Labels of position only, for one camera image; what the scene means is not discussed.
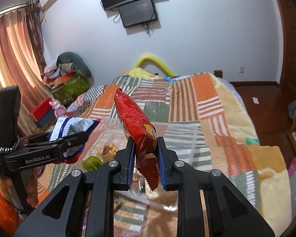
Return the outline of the orange sleeve forearm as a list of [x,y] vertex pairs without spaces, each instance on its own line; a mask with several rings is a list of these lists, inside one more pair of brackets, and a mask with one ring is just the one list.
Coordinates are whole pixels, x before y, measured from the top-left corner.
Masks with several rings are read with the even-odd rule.
[[23,223],[15,208],[9,204],[0,192],[0,230],[6,236],[14,236],[17,228]]

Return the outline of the left human hand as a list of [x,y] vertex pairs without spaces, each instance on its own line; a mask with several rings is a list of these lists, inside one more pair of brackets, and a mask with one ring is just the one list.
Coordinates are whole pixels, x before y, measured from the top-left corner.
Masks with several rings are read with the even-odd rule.
[[[0,176],[0,194],[2,197],[9,203],[12,204],[11,195],[9,193],[9,189],[13,186],[12,179],[1,175]],[[30,204],[33,208],[35,208],[38,203],[38,181],[36,176],[36,170],[32,172],[32,177],[27,186],[28,196],[27,196],[27,203]]]

